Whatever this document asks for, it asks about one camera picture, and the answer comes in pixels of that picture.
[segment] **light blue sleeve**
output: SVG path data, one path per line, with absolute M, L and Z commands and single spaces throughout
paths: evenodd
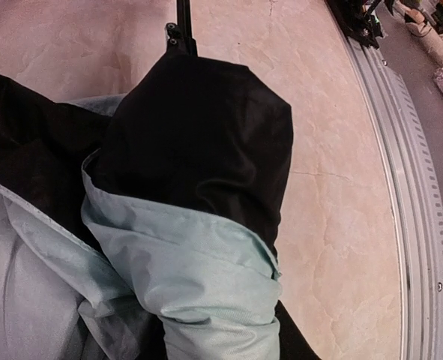
M 279 359 L 277 261 L 256 234 L 222 217 L 106 193 L 85 172 L 83 180 L 83 221 L 163 321 L 169 360 Z

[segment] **metal edge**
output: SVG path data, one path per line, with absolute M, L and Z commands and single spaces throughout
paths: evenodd
M 348 38 L 345 44 L 391 196 L 401 278 L 400 358 L 443 360 L 443 211 L 433 160 L 401 76 L 378 50 Z

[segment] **gray floor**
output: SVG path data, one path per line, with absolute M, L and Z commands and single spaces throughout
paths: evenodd
M 430 147 L 443 200 L 443 97 L 432 80 L 438 67 L 409 34 L 401 19 L 385 7 L 377 10 L 388 36 L 380 40 L 388 66 L 401 74 L 415 103 Z

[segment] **black fabric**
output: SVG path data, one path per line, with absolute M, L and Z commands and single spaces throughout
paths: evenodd
M 99 250 L 80 218 L 80 167 L 103 145 L 97 186 L 231 218 L 274 249 L 292 146 L 289 105 L 246 67 L 196 61 L 165 55 L 110 126 L 110 118 L 0 76 L 0 184 Z M 109 166 L 111 151 L 121 166 Z M 276 315 L 281 360 L 318 359 L 281 303 Z M 165 359 L 155 316 L 151 330 L 139 359 Z
M 247 67 L 168 51 L 121 102 L 93 181 L 232 219 L 274 251 L 291 107 Z

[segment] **beige tabletop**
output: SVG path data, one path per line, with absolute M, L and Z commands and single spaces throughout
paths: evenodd
M 400 276 L 379 145 L 323 0 L 192 0 L 201 56 L 249 65 L 290 102 L 277 247 L 283 300 L 323 359 L 398 359 Z M 175 1 L 2 1 L 0 73 L 65 101 L 127 92 L 164 51 Z

